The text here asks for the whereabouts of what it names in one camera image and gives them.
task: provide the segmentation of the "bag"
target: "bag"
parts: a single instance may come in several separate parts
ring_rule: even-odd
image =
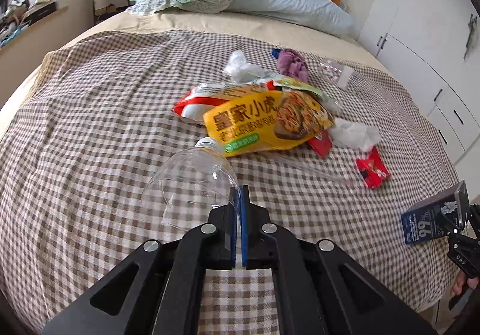
[[[291,149],[332,126],[323,106],[301,91],[255,93],[226,102],[203,115],[208,135],[227,157]]]
[[[173,111],[184,121],[203,123],[203,114],[213,107],[273,88],[272,82],[265,84],[201,83],[177,102]]]

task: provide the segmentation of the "windowsill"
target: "windowsill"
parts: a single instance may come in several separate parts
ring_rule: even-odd
[[[50,20],[52,20],[55,17],[60,16],[61,14],[65,13],[68,10],[68,6],[62,7],[60,9],[57,9],[55,12],[48,14],[47,16],[43,17],[39,21],[35,22],[31,26],[28,26],[28,28],[25,31],[22,31],[20,34],[18,34],[15,38],[13,38],[8,44],[6,44],[3,48],[0,49],[0,56],[3,54],[7,54],[8,50],[15,44],[18,44],[19,41],[28,38],[28,35],[31,34],[32,30],[36,30],[37,28],[40,28],[41,25],[48,24]]]

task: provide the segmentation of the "bed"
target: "bed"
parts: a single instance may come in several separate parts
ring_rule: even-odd
[[[49,53],[0,111],[0,288],[21,322],[41,331],[143,241],[181,236],[140,201],[162,163],[206,135],[171,109],[199,82],[226,81],[234,50],[275,70],[273,47],[303,54],[311,83],[342,102],[342,117],[380,129],[392,178],[366,188],[355,167],[365,155],[348,148],[325,161],[306,145],[284,155],[350,187],[261,155],[233,157],[251,202],[298,238],[334,240],[415,310],[444,294],[455,273],[446,241],[405,245],[400,214],[458,177],[386,69],[354,41],[302,26],[166,10],[116,15]],[[319,75],[320,57],[356,69],[347,92]],[[269,270],[208,271],[205,280],[201,333],[278,333]]]

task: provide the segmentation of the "bottle cap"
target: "bottle cap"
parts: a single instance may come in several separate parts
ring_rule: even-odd
[[[222,143],[213,137],[204,137],[195,144],[195,146],[201,146],[204,148],[209,148],[217,151],[220,155],[224,155]]]

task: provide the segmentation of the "purple cloth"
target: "purple cloth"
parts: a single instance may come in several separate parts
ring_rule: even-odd
[[[308,69],[304,58],[295,50],[285,49],[278,55],[277,68],[280,74],[290,76],[306,83]]]

